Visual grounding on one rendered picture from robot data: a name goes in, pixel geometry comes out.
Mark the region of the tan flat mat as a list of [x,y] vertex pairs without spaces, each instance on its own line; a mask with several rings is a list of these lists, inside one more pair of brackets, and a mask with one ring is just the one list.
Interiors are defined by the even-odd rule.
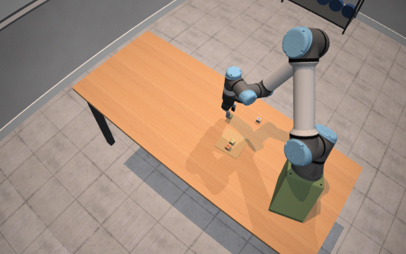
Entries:
[[[233,145],[230,144],[231,145],[230,150],[226,150],[225,146],[226,144],[229,144],[231,138],[235,139],[235,143]],[[237,159],[237,157],[240,155],[240,153],[242,152],[248,141],[249,139],[236,133],[232,129],[227,128],[214,146],[222,150],[223,152],[229,154],[233,158]]]

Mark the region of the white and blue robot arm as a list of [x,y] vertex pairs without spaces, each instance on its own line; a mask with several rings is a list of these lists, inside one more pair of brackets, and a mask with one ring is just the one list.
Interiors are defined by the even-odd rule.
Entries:
[[233,91],[245,106],[249,106],[257,98],[271,96],[292,77],[293,71],[294,121],[284,153],[292,170],[308,181],[321,178],[324,163],[338,139],[330,128],[315,125],[315,66],[329,47],[329,37],[321,29],[295,27],[282,40],[282,49],[288,59],[261,82],[247,84],[236,66],[229,67],[225,74],[225,89]]

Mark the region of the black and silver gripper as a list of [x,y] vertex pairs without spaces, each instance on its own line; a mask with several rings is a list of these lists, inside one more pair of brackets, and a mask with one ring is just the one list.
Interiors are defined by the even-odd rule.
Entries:
[[222,93],[222,105],[221,108],[222,110],[224,110],[226,112],[226,118],[229,119],[230,116],[230,111],[229,109],[231,108],[231,110],[233,112],[235,112],[235,108],[236,108],[236,103],[234,102],[238,102],[238,103],[242,103],[239,98],[236,96],[236,94],[233,91],[228,91],[225,89],[223,89],[223,93]]

